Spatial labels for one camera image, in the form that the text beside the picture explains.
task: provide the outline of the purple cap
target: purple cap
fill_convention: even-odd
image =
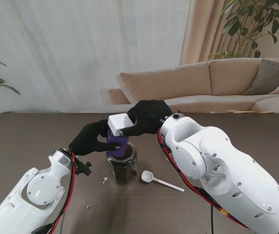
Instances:
[[[115,143],[121,146],[121,149],[119,150],[110,150],[106,151],[107,156],[112,156],[112,157],[123,157],[126,146],[128,144],[129,137],[128,136],[114,136],[109,129],[108,131],[108,137],[107,137],[107,143]]]

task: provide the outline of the white box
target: white box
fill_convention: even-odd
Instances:
[[[115,137],[120,136],[121,129],[134,126],[126,113],[109,116],[108,125]]]

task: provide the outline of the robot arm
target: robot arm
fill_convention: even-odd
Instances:
[[[161,136],[184,175],[256,234],[279,234],[279,185],[225,132],[182,114],[167,118]]]
[[[0,234],[30,234],[45,224],[58,205],[65,192],[60,180],[70,173],[72,163],[69,153],[64,149],[54,151],[49,160],[50,168],[41,171],[32,168],[27,171],[0,204]],[[26,186],[30,202],[22,197]],[[46,207],[42,210],[32,203]]]

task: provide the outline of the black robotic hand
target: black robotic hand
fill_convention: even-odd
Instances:
[[[161,127],[161,119],[172,114],[170,107],[164,101],[142,100],[128,112],[133,127],[121,130],[124,136],[139,136],[144,133],[156,134]]]
[[[92,152],[119,150],[118,144],[104,143],[97,140],[98,135],[106,137],[109,130],[108,120],[87,124],[70,143],[69,149],[75,155],[88,155]]]

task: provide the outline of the dark brown table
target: dark brown table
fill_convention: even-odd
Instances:
[[[55,149],[67,147],[85,124],[107,116],[14,113],[0,116],[0,203],[28,169],[48,168],[47,157]],[[201,125],[223,129],[235,147],[255,158],[279,183],[279,114],[190,116]],[[190,191],[172,166],[162,160],[156,135],[131,137],[130,141],[138,150],[138,176],[128,185],[117,185],[112,180],[104,153],[81,158],[92,163],[93,173],[76,178],[63,233],[210,234],[210,206]],[[157,178],[186,191],[144,184],[139,180],[143,170],[152,171]],[[109,178],[106,184],[104,177]],[[193,184],[200,186],[199,181]],[[214,225],[215,234],[251,233],[218,211],[214,211]]]

